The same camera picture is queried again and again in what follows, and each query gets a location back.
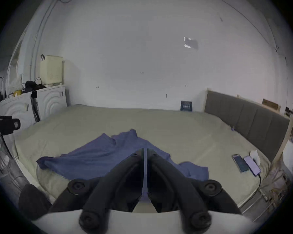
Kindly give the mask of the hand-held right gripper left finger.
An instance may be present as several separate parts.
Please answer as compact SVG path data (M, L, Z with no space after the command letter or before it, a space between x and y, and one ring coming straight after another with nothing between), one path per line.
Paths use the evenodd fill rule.
M49 213L81 209L82 230L107 231L110 210L133 212L142 196L143 180L144 149L139 149L104 177L70 181Z

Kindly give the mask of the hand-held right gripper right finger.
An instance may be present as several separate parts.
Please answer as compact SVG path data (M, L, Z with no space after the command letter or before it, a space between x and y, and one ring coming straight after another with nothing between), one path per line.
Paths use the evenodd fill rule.
M158 212L180 212L185 233L205 233L212 225L210 211L242 216L218 181L187 178L152 149L147 149L147 186Z

